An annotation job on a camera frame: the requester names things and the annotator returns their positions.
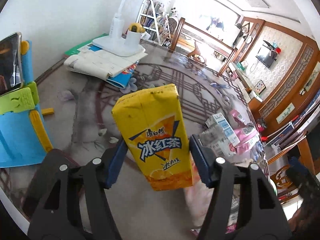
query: ice tea carton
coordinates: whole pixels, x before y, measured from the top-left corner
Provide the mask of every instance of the ice tea carton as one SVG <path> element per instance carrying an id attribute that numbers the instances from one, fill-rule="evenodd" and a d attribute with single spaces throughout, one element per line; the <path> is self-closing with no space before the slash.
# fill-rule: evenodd
<path id="1" fill-rule="evenodd" d="M 188 137 L 174 84 L 125 95 L 112 115 L 154 190 L 192 185 Z"/>

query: red object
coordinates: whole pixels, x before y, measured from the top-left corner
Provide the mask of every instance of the red object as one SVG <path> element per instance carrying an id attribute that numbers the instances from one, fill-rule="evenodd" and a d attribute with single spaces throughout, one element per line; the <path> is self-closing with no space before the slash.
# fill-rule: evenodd
<path id="1" fill-rule="evenodd" d="M 298 117 L 299 117 L 299 115 L 296 115 L 296 116 L 291 120 L 291 122 L 295 121 Z"/>
<path id="2" fill-rule="evenodd" d="M 257 128 L 259 133 L 264 131 L 264 127 L 260 123 L 257 123 Z"/>
<path id="3" fill-rule="evenodd" d="M 261 141 L 262 141 L 262 142 L 268 141 L 268 137 L 267 137 L 267 136 L 261 136 Z"/>

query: paper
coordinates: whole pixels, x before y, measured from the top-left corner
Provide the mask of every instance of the paper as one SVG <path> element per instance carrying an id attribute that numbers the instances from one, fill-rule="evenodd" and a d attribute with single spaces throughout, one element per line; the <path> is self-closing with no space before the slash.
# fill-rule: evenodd
<path id="1" fill-rule="evenodd" d="M 98 51 L 89 50 L 86 46 L 79 49 L 78 55 L 70 56 L 64 65 L 76 72 L 106 80 L 109 76 L 115 77 L 129 68 L 137 60 L 145 57 L 146 53 L 139 52 L 130 57 L 119 57 L 103 49 Z"/>

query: yellow clip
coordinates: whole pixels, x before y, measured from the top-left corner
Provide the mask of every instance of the yellow clip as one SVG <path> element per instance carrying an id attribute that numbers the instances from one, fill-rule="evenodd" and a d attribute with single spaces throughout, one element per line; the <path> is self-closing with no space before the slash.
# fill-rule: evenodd
<path id="1" fill-rule="evenodd" d="M 42 115 L 54 114 L 54 109 L 53 108 L 41 109 L 41 114 Z"/>
<path id="2" fill-rule="evenodd" d="M 29 50 L 29 42 L 21 41 L 20 51 L 21 55 L 26 55 Z"/>
<path id="3" fill-rule="evenodd" d="M 53 146 L 47 135 L 47 132 L 45 131 L 39 112 L 37 110 L 31 110 L 29 113 L 29 118 L 43 149 L 47 153 L 50 152 L 53 149 Z"/>

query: patterned wallpaper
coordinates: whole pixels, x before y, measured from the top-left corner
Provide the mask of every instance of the patterned wallpaper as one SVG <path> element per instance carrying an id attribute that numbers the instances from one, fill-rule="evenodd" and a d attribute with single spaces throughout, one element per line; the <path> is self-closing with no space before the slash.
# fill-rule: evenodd
<path id="1" fill-rule="evenodd" d="M 268 41 L 271 45 L 275 42 L 281 49 L 277 61 L 272 64 L 271 68 L 267 68 L 256 58 L 259 49 L 265 44 L 263 40 Z M 302 42 L 294 37 L 267 26 L 263 27 L 257 42 L 246 58 L 246 61 L 248 62 L 248 67 L 246 69 L 247 77 L 254 86 L 259 80 L 262 80 L 266 86 L 266 89 L 260 94 L 263 100 L 265 100 L 280 83 L 281 79 L 295 60 L 301 46 Z"/>

